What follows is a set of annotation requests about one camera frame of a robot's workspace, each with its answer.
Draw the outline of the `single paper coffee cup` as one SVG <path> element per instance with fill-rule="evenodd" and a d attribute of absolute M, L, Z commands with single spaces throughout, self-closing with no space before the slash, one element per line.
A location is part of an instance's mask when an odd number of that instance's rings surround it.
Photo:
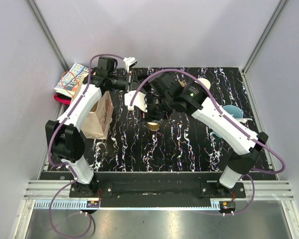
<path fill-rule="evenodd" d="M 151 131 L 157 131 L 160 128 L 160 124 L 155 122 L 147 122 L 147 126 Z"/>

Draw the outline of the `paper takeout bag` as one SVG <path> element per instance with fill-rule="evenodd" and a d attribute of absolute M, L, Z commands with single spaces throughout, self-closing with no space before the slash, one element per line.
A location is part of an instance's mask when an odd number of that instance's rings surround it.
<path fill-rule="evenodd" d="M 93 105 L 82 125 L 87 139 L 107 139 L 114 106 L 109 91 Z"/>

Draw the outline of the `red cloth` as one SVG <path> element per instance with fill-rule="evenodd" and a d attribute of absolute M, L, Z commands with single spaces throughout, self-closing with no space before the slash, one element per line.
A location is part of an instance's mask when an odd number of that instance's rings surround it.
<path fill-rule="evenodd" d="M 69 106 L 70 103 L 71 103 L 71 98 L 70 97 L 67 97 L 67 96 L 65 96 L 63 94 L 59 94 L 59 93 L 56 93 L 54 95 L 54 99 L 55 99 L 55 101 L 57 101 L 61 104 L 67 105 L 67 106 Z"/>

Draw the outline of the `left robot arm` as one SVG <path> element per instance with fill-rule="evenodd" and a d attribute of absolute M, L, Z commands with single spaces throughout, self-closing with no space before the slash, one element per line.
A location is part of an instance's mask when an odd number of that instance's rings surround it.
<path fill-rule="evenodd" d="M 94 172 L 84 158 L 82 125 L 92 106 L 105 92 L 125 90 L 129 83 L 126 77 L 113 75 L 118 55 L 99 54 L 95 57 L 98 64 L 95 68 L 89 67 L 77 97 L 57 120 L 49 120 L 45 125 L 49 163 L 54 167 L 65 166 L 72 173 L 74 182 L 81 184 L 80 191 L 86 197 L 93 197 L 98 185 L 92 182 Z"/>

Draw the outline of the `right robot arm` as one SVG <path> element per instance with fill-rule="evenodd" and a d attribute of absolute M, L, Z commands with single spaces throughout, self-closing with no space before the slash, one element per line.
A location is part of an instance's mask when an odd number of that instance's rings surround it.
<path fill-rule="evenodd" d="M 165 69 L 147 76 L 135 91 L 132 105 L 151 120 L 160 120 L 165 113 L 177 111 L 216 131 L 233 150 L 216 185 L 218 195 L 228 197 L 241 176 L 255 166 L 269 137 L 265 132 L 248 129 L 226 112 L 211 95 L 207 79 L 187 73 L 191 80 L 183 85 L 173 78 L 172 72 Z"/>

